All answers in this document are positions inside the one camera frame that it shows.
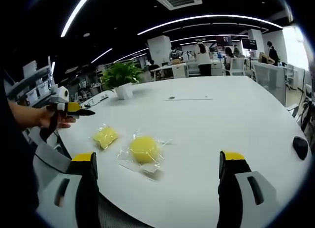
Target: computer screen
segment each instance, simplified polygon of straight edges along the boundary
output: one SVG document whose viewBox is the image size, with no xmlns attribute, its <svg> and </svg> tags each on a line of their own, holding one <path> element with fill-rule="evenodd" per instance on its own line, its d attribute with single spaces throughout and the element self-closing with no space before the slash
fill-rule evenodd
<svg viewBox="0 0 315 228">
<path fill-rule="evenodd" d="M 243 48 L 257 50 L 257 43 L 254 39 L 242 38 Z"/>
<path fill-rule="evenodd" d="M 216 36 L 218 46 L 233 46 L 231 36 Z"/>
</svg>

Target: black computer mouse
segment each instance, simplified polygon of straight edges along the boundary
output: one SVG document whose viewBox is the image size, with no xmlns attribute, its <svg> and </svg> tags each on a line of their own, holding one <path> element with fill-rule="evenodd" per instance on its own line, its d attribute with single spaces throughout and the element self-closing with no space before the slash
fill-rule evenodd
<svg viewBox="0 0 315 228">
<path fill-rule="evenodd" d="M 293 148 L 295 149 L 299 158 L 301 160 L 304 160 L 308 151 L 308 144 L 306 140 L 296 136 L 293 140 Z"/>
</svg>

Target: plastic bag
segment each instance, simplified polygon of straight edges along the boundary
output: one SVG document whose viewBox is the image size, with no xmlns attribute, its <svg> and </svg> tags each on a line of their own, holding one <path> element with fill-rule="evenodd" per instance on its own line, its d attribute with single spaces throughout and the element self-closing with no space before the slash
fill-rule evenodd
<svg viewBox="0 0 315 228">
<path fill-rule="evenodd" d="M 97 142 L 98 146 L 102 149 L 107 149 L 118 138 L 116 131 L 107 126 L 99 128 L 98 133 L 93 136 L 93 139 Z"/>
<path fill-rule="evenodd" d="M 120 165 L 137 172 L 155 173 L 163 161 L 162 148 L 172 140 L 159 140 L 137 131 L 117 158 Z"/>
</svg>

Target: white flower pot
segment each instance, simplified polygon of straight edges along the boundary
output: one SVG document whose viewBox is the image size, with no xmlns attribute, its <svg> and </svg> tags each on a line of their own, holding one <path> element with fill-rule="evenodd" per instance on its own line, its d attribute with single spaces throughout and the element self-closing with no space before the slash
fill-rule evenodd
<svg viewBox="0 0 315 228">
<path fill-rule="evenodd" d="M 133 96 L 131 83 L 121 85 L 118 88 L 115 88 L 115 91 L 120 100 L 130 99 Z"/>
</svg>

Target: green plant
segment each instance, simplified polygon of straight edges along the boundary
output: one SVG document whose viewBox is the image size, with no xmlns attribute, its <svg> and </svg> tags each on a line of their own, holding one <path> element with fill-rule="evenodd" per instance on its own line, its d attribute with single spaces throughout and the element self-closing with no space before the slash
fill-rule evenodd
<svg viewBox="0 0 315 228">
<path fill-rule="evenodd" d="M 109 89 L 117 88 L 128 83 L 138 83 L 142 70 L 135 67 L 133 62 L 115 63 L 103 72 L 101 81 Z"/>
</svg>

